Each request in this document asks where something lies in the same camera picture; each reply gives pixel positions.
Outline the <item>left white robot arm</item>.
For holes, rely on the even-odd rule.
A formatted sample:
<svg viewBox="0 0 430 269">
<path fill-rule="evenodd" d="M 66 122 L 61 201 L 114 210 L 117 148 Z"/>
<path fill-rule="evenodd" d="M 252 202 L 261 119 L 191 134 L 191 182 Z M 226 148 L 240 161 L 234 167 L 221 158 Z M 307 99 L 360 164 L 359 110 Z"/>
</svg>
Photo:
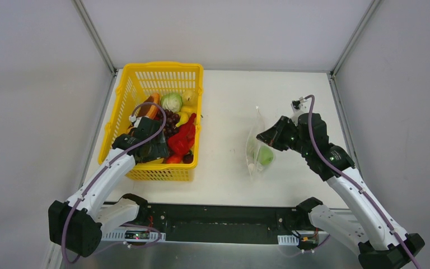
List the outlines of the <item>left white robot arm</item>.
<svg viewBox="0 0 430 269">
<path fill-rule="evenodd" d="M 119 182 L 145 157 L 154 160 L 169 154 L 162 123 L 142 117 L 130 133 L 118 136 L 106 160 L 66 201 L 54 201 L 48 209 L 49 238 L 62 248 L 88 257 L 102 238 L 126 222 L 143 226 L 148 221 L 147 200 L 125 194 L 114 205 L 102 208 Z"/>
</svg>

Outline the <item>yellow lemon fruit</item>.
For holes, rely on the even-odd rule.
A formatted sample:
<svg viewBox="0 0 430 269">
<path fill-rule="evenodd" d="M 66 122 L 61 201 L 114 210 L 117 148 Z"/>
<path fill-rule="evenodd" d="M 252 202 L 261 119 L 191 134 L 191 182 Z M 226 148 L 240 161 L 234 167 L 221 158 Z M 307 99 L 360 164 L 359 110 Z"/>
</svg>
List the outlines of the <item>yellow lemon fruit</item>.
<svg viewBox="0 0 430 269">
<path fill-rule="evenodd" d="M 159 159 L 155 159 L 155 160 L 151 160 L 151 161 L 148 161 L 148 162 L 145 162 L 145 164 L 150 164 L 150 165 L 152 165 L 152 164 L 162 164 L 163 162 L 164 162 L 164 158 L 159 158 Z"/>
</svg>

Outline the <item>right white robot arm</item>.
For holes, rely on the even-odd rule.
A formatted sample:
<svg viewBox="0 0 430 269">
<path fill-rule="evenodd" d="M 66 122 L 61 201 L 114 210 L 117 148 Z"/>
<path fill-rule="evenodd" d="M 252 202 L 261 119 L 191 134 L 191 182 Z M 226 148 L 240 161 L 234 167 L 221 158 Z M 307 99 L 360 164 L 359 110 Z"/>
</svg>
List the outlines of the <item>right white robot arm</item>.
<svg viewBox="0 0 430 269">
<path fill-rule="evenodd" d="M 304 230 L 313 226 L 343 243 L 362 268 L 402 268 L 425 246 L 417 233 L 408 233 L 371 194 L 346 151 L 331 143 L 327 124 L 317 113 L 304 113 L 296 120 L 282 116 L 256 135 L 256 139 L 278 151 L 293 150 L 309 168 L 341 197 L 357 219 L 352 224 L 337 216 L 315 197 L 296 206 L 295 221 Z"/>
</svg>

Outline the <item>green apple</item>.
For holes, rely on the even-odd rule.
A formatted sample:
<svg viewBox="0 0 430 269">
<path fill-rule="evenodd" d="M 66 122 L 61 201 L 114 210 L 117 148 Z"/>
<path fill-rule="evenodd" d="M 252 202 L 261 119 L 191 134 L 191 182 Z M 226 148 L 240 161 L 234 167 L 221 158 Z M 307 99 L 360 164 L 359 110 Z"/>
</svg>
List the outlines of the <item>green apple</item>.
<svg viewBox="0 0 430 269">
<path fill-rule="evenodd" d="M 263 166 L 270 165 L 274 160 L 275 155 L 272 149 L 268 146 L 261 146 L 256 156 L 256 161 Z"/>
</svg>

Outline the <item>clear zip top bag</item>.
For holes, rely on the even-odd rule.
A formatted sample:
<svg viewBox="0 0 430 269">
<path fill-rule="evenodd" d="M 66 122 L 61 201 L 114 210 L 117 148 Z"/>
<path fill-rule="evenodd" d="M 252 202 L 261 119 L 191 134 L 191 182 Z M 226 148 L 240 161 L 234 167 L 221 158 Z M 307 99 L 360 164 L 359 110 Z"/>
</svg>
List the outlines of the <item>clear zip top bag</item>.
<svg viewBox="0 0 430 269">
<path fill-rule="evenodd" d="M 269 169 L 272 164 L 271 163 L 270 165 L 263 166 L 256 161 L 256 156 L 258 154 L 259 148 L 261 146 L 267 146 L 266 144 L 258 141 L 256 139 L 256 135 L 266 130 L 267 128 L 265 126 L 264 117 L 262 116 L 260 109 L 257 106 L 256 116 L 251 126 L 245 146 L 246 165 L 252 181 L 258 180 L 259 178 L 263 177 L 263 174 Z"/>
</svg>

